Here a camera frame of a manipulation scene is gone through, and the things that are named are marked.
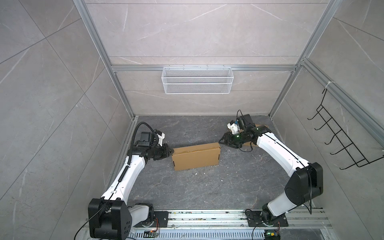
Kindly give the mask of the brown cardboard box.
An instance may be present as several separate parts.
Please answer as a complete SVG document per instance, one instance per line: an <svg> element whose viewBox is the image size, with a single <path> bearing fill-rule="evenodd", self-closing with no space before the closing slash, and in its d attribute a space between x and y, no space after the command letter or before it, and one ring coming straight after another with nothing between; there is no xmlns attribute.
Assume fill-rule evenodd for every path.
<svg viewBox="0 0 384 240"><path fill-rule="evenodd" d="M258 138L264 133L270 133L271 130L265 125L246 126L236 137L235 146L241 148L243 145L251 146L257 145Z"/></svg>
<svg viewBox="0 0 384 240"><path fill-rule="evenodd" d="M219 143L175 148L172 154L175 171L190 170L219 164Z"/></svg>

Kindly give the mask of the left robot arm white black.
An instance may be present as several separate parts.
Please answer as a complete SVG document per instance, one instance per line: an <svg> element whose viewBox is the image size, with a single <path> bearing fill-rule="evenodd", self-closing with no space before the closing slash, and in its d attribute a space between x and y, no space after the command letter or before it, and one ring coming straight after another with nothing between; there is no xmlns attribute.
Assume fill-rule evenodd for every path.
<svg viewBox="0 0 384 240"><path fill-rule="evenodd" d="M136 225L150 227L155 221L152 204L127 205L130 192L149 160L162 160L174 150L163 142L161 131L142 132L128 151L125 163L112 185L88 206L90 236L94 239L125 240Z"/></svg>

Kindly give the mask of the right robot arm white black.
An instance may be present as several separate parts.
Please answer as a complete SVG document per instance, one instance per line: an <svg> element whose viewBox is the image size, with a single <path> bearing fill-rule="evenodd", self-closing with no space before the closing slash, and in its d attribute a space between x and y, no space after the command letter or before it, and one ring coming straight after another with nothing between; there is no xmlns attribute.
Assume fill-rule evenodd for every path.
<svg viewBox="0 0 384 240"><path fill-rule="evenodd" d="M286 212L312 204L312 199L323 194L323 168L310 163L284 145L265 125L257 125L249 114L237 116L227 124L229 129L219 143L234 149L241 149L249 143L267 152L290 177L284 192L263 206L262 223L271 226Z"/></svg>

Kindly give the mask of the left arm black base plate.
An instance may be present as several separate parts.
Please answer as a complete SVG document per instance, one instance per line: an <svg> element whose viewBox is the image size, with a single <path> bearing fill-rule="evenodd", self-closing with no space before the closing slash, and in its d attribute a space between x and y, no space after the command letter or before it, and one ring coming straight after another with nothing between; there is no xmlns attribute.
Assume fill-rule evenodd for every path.
<svg viewBox="0 0 384 240"><path fill-rule="evenodd" d="M165 228L168 226L169 212L167 211L154 211L149 213L149 217L142 223L146 228Z"/></svg>

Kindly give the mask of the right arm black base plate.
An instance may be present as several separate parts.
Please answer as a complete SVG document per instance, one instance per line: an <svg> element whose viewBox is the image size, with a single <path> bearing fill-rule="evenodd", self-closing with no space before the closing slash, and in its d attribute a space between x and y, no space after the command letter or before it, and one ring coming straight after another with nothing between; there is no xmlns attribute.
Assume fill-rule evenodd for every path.
<svg viewBox="0 0 384 240"><path fill-rule="evenodd" d="M268 211L245 210L245 216L249 227L288 227L285 214L278 217L273 216Z"/></svg>

